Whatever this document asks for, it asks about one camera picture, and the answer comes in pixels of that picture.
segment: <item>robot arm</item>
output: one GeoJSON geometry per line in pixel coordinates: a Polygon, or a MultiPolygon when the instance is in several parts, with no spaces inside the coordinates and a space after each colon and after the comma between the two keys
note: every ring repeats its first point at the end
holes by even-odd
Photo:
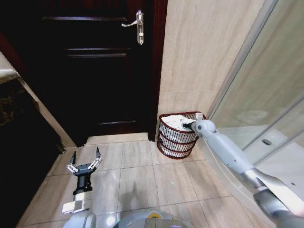
{"type": "Polygon", "coordinates": [[[191,129],[249,186],[257,205],[278,228],[304,227],[304,202],[283,182],[256,169],[233,141],[216,131],[212,121],[198,119],[191,129]]]}

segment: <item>door panel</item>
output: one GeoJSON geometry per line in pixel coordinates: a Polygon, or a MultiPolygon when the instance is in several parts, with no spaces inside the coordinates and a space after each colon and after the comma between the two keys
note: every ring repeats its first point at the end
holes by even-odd
{"type": "Polygon", "coordinates": [[[44,0],[18,6],[17,13],[9,7],[4,35],[30,69],[26,82],[77,145],[90,135],[148,131],[150,1],[44,0]],[[121,26],[132,23],[138,10],[144,13],[142,46],[136,26],[121,26]]]}

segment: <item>metal frame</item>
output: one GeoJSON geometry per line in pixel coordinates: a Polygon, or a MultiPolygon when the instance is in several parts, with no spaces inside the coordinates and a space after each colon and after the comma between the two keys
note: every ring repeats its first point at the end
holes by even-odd
{"type": "Polygon", "coordinates": [[[207,118],[209,120],[213,117],[214,113],[217,111],[219,104],[223,100],[235,76],[238,74],[238,71],[240,70],[242,64],[244,63],[247,55],[249,54],[252,46],[254,45],[258,35],[260,34],[262,28],[264,27],[266,21],[269,18],[269,15],[271,14],[277,2],[278,0],[265,0],[264,4],[262,5],[240,51],[237,54],[236,59],[234,60],[221,88],[219,89],[217,96],[215,97],[207,113],[207,118]]]}

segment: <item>red wire basket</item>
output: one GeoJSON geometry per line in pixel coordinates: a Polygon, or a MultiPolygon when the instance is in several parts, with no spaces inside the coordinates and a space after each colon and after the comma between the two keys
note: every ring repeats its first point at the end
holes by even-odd
{"type": "Polygon", "coordinates": [[[168,126],[162,118],[169,115],[182,115],[188,119],[195,119],[196,113],[201,112],[188,112],[188,113],[172,113],[160,115],[160,126],[158,129],[157,148],[162,154],[173,159],[182,159],[191,154],[197,139],[194,131],[185,132],[176,130],[168,126]]]}

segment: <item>door lever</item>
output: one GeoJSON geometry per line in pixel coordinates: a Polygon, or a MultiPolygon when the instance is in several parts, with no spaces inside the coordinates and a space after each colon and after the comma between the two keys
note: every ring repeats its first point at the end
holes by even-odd
{"type": "Polygon", "coordinates": [[[139,10],[136,13],[136,21],[131,24],[122,24],[123,27],[130,27],[132,25],[137,25],[137,43],[143,45],[143,13],[139,10]]]}

